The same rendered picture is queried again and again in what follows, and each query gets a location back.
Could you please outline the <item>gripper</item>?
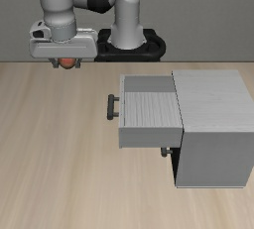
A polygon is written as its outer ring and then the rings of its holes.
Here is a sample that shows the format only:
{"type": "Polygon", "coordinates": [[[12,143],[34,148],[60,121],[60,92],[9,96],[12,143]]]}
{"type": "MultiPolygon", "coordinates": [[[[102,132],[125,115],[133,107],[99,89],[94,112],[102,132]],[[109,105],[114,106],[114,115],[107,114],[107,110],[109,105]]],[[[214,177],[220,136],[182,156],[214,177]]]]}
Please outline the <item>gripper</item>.
{"type": "Polygon", "coordinates": [[[97,57],[97,40],[95,30],[78,28],[72,39],[54,42],[50,28],[39,20],[30,29],[30,54],[33,58],[48,58],[53,68],[60,66],[56,58],[76,58],[75,68],[80,68],[83,58],[97,57]]]}

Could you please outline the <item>orange-red peach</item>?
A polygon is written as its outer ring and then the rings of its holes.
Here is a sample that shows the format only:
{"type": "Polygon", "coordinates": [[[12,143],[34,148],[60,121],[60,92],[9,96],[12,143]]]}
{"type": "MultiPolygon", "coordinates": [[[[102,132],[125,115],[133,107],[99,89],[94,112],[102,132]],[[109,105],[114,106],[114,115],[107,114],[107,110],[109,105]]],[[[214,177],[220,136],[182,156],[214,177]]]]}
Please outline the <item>orange-red peach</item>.
{"type": "Polygon", "coordinates": [[[64,69],[71,69],[75,66],[76,59],[72,57],[61,57],[58,59],[59,65],[64,69]]]}

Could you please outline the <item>grey cabinet drawer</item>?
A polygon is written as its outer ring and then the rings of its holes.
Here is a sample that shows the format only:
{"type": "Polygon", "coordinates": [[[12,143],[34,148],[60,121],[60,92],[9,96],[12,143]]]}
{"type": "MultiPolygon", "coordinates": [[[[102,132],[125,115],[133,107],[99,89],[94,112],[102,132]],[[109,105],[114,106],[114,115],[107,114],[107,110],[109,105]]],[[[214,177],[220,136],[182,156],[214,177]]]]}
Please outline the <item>grey cabinet drawer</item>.
{"type": "Polygon", "coordinates": [[[119,148],[179,148],[184,127],[174,79],[120,75],[119,95],[108,95],[107,119],[119,118],[119,148]]]}

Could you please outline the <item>grey cabinet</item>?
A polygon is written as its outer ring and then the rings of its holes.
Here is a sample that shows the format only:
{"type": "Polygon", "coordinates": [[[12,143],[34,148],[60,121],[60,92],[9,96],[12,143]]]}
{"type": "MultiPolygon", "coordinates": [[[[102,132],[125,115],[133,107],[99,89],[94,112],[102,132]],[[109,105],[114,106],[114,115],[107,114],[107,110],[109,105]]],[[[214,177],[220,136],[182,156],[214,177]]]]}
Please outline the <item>grey cabinet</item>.
{"type": "Polygon", "coordinates": [[[243,187],[254,168],[254,100],[236,70],[175,70],[183,130],[164,145],[177,187],[243,187]]]}

